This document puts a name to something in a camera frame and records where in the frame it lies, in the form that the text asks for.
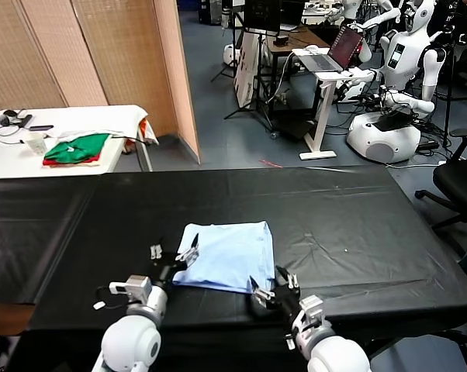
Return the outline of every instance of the black chair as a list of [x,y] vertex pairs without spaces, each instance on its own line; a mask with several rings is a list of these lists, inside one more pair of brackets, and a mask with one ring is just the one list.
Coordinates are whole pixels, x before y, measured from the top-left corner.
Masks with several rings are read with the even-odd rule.
[[456,129],[450,134],[453,137],[461,137],[461,145],[446,164],[436,167],[434,170],[434,183],[449,200],[440,198],[426,190],[418,190],[414,193],[418,199],[426,196],[458,213],[450,219],[433,225],[432,229],[440,229],[457,222],[467,222],[467,160],[459,159],[467,147],[467,129]]

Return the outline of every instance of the laptop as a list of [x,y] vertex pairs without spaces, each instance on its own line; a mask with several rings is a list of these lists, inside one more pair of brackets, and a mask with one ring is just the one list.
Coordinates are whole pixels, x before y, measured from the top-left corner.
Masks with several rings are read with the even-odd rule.
[[299,57],[309,72],[342,72],[348,68],[352,55],[358,49],[363,35],[349,27],[342,27],[328,54]]
[[283,0],[280,15],[280,30],[293,31],[301,23],[304,12],[304,2],[297,0]]

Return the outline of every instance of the laptop screen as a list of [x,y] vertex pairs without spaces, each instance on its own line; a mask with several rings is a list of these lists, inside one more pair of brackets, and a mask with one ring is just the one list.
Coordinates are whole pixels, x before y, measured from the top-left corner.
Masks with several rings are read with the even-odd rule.
[[340,64],[342,68],[347,68],[349,61],[351,61],[352,54],[359,46],[362,39],[363,36],[357,31],[349,27],[342,27],[332,47],[328,51],[328,55],[332,57],[335,62]]

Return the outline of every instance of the black tablecloth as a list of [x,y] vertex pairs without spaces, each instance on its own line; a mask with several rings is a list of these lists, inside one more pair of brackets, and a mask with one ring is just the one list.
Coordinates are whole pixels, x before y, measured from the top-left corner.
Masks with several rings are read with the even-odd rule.
[[0,302],[32,303],[97,177],[0,180]]
[[[415,336],[467,321],[467,277],[386,169],[369,166],[104,175],[30,329],[101,332],[123,310],[95,311],[95,288],[152,274],[151,244],[163,238],[175,251],[191,222],[263,220],[275,262],[298,274],[303,297],[324,299],[339,332]],[[275,324],[246,304],[241,294],[176,288],[162,331]]]

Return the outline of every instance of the green cloth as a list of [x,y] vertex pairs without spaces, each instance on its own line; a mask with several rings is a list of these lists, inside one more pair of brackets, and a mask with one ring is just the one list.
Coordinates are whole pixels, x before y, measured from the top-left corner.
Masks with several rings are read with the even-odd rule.
[[108,137],[109,134],[107,133],[91,134],[78,137],[71,142],[59,142],[46,153],[44,158],[63,164],[81,163],[101,153],[104,142]]

